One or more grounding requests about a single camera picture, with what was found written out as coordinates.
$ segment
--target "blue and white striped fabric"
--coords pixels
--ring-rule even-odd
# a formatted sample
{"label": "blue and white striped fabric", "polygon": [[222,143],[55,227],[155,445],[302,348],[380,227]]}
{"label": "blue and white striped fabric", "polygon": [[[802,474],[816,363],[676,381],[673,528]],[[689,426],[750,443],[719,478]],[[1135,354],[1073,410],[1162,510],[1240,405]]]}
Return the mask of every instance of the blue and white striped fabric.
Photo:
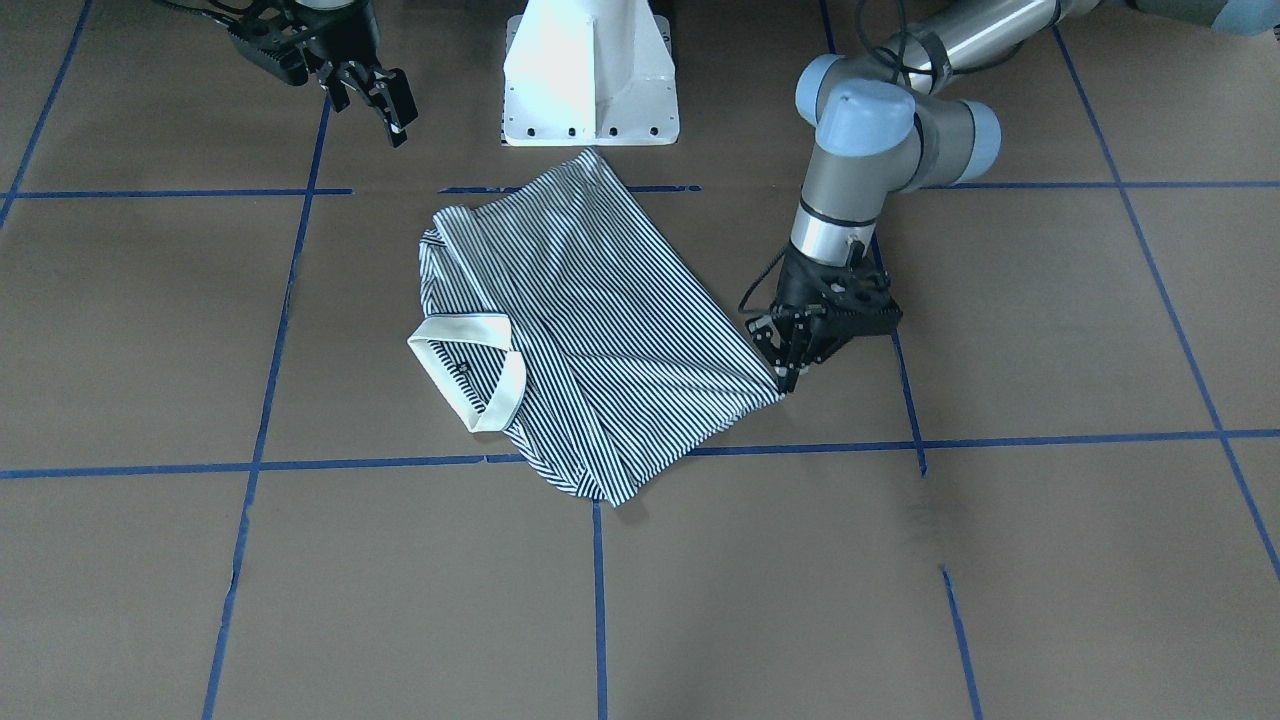
{"label": "blue and white striped fabric", "polygon": [[[781,400],[771,372],[594,150],[434,222],[420,245],[422,309],[509,318],[527,384],[503,432],[561,491],[620,505]],[[504,352],[428,345],[484,411]]]}

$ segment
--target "light blue joint cap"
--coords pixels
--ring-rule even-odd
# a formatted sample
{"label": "light blue joint cap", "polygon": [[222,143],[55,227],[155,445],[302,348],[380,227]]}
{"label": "light blue joint cap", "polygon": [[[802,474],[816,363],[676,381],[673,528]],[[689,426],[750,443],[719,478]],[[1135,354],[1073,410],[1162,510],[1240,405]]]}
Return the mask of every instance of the light blue joint cap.
{"label": "light blue joint cap", "polygon": [[827,79],[827,70],[844,59],[844,55],[818,55],[800,73],[800,82],[796,83],[796,111],[810,126],[818,127],[818,94],[822,92],[822,81]]}
{"label": "light blue joint cap", "polygon": [[982,102],[961,100],[969,114],[973,115],[973,151],[969,152],[969,164],[956,182],[970,181],[980,177],[996,164],[1000,156],[1000,119],[996,113]]}
{"label": "light blue joint cap", "polygon": [[1280,0],[1226,0],[1213,20],[1213,29],[1235,35],[1258,35],[1280,24]]}
{"label": "light blue joint cap", "polygon": [[867,158],[906,140],[915,127],[915,97],[873,79],[846,79],[831,90],[818,123],[818,145],[832,155]]}

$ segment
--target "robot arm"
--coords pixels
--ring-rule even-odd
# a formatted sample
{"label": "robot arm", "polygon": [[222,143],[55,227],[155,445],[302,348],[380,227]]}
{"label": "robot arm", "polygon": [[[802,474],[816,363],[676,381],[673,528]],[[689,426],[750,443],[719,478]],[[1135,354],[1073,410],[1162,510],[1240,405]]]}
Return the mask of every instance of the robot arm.
{"label": "robot arm", "polygon": [[306,85],[315,74],[334,111],[344,110],[355,91],[378,111],[392,147],[408,137],[404,126],[417,118],[417,106],[404,72],[385,70],[378,60],[371,0],[253,0],[244,8],[210,0],[221,13],[155,1],[225,27],[242,56],[285,85]]}
{"label": "robot arm", "polygon": [[[1146,12],[1230,32],[1262,32],[1280,22],[1271,0],[1135,1]],[[995,113],[933,95],[1098,3],[960,0],[863,58],[822,55],[809,64],[796,87],[796,110],[814,126],[815,143],[790,242],[739,306],[755,315],[748,331],[774,365],[780,391],[795,389],[801,374],[850,340],[897,327],[902,311],[890,296],[890,278],[868,256],[886,197],[964,182],[995,163],[1001,138]],[[859,14],[864,4],[859,0]],[[780,260],[773,302],[746,310]]]}

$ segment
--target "garment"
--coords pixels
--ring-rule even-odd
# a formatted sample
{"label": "garment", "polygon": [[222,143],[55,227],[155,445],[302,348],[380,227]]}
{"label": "garment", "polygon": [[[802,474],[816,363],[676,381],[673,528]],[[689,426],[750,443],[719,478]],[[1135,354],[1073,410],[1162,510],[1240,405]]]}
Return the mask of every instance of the garment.
{"label": "garment", "polygon": [[782,397],[594,150],[434,222],[420,245],[424,327],[435,318],[494,340],[509,322],[509,343],[430,331],[410,343],[468,427],[495,388],[509,397],[504,370],[521,365],[518,406],[500,429],[554,487],[620,505]]}

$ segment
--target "white mounting bracket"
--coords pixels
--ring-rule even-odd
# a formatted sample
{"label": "white mounting bracket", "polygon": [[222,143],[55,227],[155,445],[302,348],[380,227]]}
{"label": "white mounting bracket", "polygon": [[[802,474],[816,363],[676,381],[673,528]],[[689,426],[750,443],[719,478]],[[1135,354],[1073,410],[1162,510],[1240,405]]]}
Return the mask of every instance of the white mounting bracket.
{"label": "white mounting bracket", "polygon": [[671,145],[671,23],[645,0],[529,0],[507,23],[508,145]]}

